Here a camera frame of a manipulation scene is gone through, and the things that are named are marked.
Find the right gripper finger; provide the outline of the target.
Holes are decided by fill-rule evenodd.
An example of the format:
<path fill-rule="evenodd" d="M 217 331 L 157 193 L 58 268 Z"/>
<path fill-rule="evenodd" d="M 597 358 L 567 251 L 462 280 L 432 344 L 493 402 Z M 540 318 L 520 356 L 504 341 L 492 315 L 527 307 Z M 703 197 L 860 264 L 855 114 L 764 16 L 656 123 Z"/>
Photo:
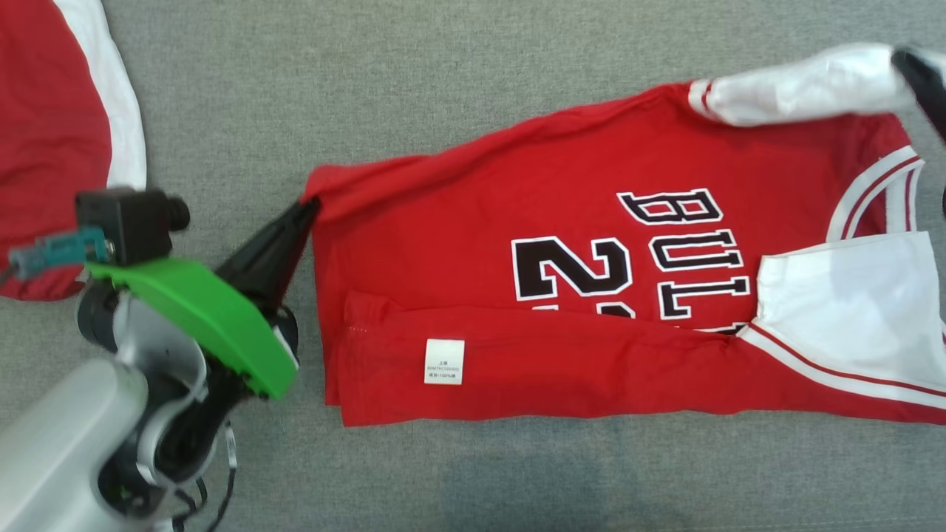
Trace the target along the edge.
<path fill-rule="evenodd" d="M 930 50 L 919 47 L 895 47 L 891 63 L 913 93 L 940 141 L 945 142 L 944 67 Z"/>

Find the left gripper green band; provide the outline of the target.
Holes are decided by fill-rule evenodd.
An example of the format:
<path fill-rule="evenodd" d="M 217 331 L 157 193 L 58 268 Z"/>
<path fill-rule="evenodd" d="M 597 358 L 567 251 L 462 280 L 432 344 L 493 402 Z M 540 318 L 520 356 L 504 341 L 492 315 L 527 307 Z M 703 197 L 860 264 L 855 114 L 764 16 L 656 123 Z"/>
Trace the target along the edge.
<path fill-rule="evenodd" d="M 295 380 L 297 363 L 262 313 L 232 286 L 251 286 L 261 311 L 277 311 L 320 210 L 317 198 L 293 203 L 215 273 L 180 257 L 129 267 L 88 263 L 92 277 L 129 292 L 116 317 L 118 343 L 137 333 L 185 350 L 192 340 L 198 350 L 247 376 L 246 385 L 257 396 L 284 397 Z"/>

